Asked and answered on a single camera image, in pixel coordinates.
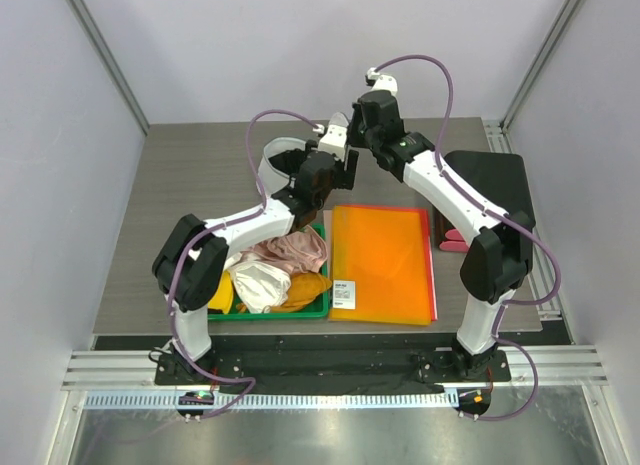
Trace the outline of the black lace bra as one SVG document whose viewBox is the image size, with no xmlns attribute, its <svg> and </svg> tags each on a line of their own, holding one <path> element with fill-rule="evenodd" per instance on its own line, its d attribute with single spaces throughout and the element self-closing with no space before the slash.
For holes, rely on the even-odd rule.
<svg viewBox="0 0 640 465">
<path fill-rule="evenodd" d="M 269 158 L 270 165 L 285 176 L 294 176 L 306 160 L 304 150 L 292 149 L 277 153 Z"/>
</svg>

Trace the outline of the white mesh laundry bag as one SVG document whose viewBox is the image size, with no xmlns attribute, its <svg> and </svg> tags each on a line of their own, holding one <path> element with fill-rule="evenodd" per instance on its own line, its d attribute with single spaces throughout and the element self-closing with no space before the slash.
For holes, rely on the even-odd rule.
<svg viewBox="0 0 640 465">
<path fill-rule="evenodd" d="M 348 128 L 349 120 L 342 112 L 332 115 L 328 125 L 338 124 Z M 294 185 L 298 180 L 298 176 L 302 173 L 303 164 L 312 156 L 320 151 L 317 150 L 318 140 L 303 141 L 294 137 L 278 137 L 271 140 L 264 146 L 260 165 L 258 167 L 258 176 L 260 180 L 256 181 L 256 185 L 262 184 L 267 195 L 272 195 L 287 185 Z M 269 163 L 269 158 L 273 155 L 292 149 L 301 149 L 306 152 L 307 158 L 301 165 L 298 173 L 294 176 L 285 176 L 281 172 L 276 171 Z"/>
</svg>

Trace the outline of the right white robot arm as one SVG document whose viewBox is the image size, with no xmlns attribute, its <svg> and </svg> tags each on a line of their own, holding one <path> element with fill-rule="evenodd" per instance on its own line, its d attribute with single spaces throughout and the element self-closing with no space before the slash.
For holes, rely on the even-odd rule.
<svg viewBox="0 0 640 465">
<path fill-rule="evenodd" d="M 497 351 L 495 327 L 503 307 L 531 270 L 532 220 L 522 211 L 508 217 L 493 210 L 426 137 L 405 130 L 389 91 L 369 91 L 357 99 L 348 142 L 368 149 L 381 169 L 426 198 L 467 244 L 460 278 L 468 298 L 451 365 L 462 379 L 484 376 Z"/>
</svg>

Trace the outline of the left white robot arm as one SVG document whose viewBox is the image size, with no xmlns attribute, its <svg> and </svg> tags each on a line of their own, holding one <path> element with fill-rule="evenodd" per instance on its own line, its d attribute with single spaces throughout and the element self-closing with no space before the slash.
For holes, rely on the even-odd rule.
<svg viewBox="0 0 640 465">
<path fill-rule="evenodd" d="M 187 381 L 242 382 L 213 374 L 207 325 L 207 304 L 219 288 L 227 259 L 313 222 L 333 190 L 354 187 L 358 156 L 350 150 L 342 161 L 326 152 L 308 151 L 292 181 L 264 196 L 260 205 L 208 222 L 193 214 L 177 222 L 153 262 L 152 274 L 166 297 L 177 368 Z"/>
</svg>

